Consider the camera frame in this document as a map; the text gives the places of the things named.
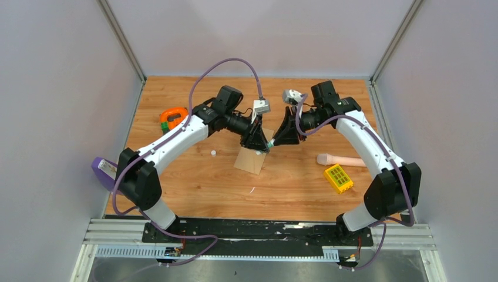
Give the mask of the white green glue stick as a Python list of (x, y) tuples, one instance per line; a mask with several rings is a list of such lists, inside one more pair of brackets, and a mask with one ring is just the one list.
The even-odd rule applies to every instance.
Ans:
[(267, 143), (267, 147), (270, 149), (272, 147), (274, 147), (274, 141), (275, 139), (271, 139), (268, 143)]

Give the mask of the tan paper envelope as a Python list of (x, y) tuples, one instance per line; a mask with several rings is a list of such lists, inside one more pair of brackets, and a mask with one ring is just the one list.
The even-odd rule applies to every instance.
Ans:
[(235, 159), (234, 168), (259, 175), (266, 156), (266, 153), (241, 147)]

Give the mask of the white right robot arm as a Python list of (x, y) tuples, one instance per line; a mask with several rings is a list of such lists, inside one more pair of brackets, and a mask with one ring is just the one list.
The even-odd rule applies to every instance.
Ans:
[(407, 163), (379, 137), (369, 124), (358, 102), (352, 97), (341, 98), (330, 80), (311, 87), (313, 106), (304, 111), (306, 94), (287, 89), (282, 99), (288, 106), (284, 120), (273, 136), (273, 146), (297, 145), (325, 126), (332, 126), (352, 145), (363, 160), (373, 180), (364, 199), (353, 210), (337, 217), (335, 237), (350, 245), (359, 237), (359, 230), (393, 215), (407, 211), (415, 222), (413, 208), (418, 203), (422, 172), (415, 163)]

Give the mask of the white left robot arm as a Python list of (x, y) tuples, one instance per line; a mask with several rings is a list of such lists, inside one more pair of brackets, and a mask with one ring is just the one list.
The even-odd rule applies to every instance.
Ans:
[(239, 90), (222, 86), (216, 97), (190, 109), (179, 125), (155, 142), (137, 151), (127, 148), (121, 152), (115, 189), (158, 225), (157, 235), (166, 243), (180, 235), (180, 227), (174, 223), (177, 216), (162, 199), (160, 183), (160, 175), (172, 161), (223, 129), (238, 134), (240, 145), (246, 149), (269, 151), (262, 129), (263, 114), (270, 111), (269, 101), (255, 100), (251, 116), (243, 116), (236, 109), (242, 99)]

